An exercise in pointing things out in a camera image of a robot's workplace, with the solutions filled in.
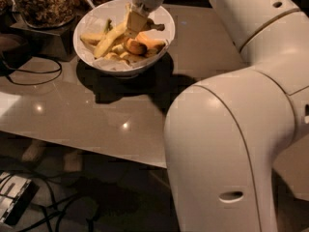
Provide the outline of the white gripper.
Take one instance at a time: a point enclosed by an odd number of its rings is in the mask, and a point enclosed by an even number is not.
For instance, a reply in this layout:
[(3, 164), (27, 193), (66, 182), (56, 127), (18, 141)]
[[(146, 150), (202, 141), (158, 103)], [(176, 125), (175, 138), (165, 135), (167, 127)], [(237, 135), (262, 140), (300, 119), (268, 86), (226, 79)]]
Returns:
[(147, 16), (158, 9), (164, 0), (131, 0), (131, 7), (125, 19), (125, 35), (135, 38), (147, 24)]

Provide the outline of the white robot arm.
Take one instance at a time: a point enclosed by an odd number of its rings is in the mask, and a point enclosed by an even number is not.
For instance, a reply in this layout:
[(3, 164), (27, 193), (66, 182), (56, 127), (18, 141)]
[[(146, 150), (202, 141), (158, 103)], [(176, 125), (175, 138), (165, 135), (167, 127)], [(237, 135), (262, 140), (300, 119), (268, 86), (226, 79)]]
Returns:
[(309, 19), (291, 0), (209, 0), (246, 68), (185, 89), (167, 113), (182, 232), (277, 232), (272, 165), (309, 133)]

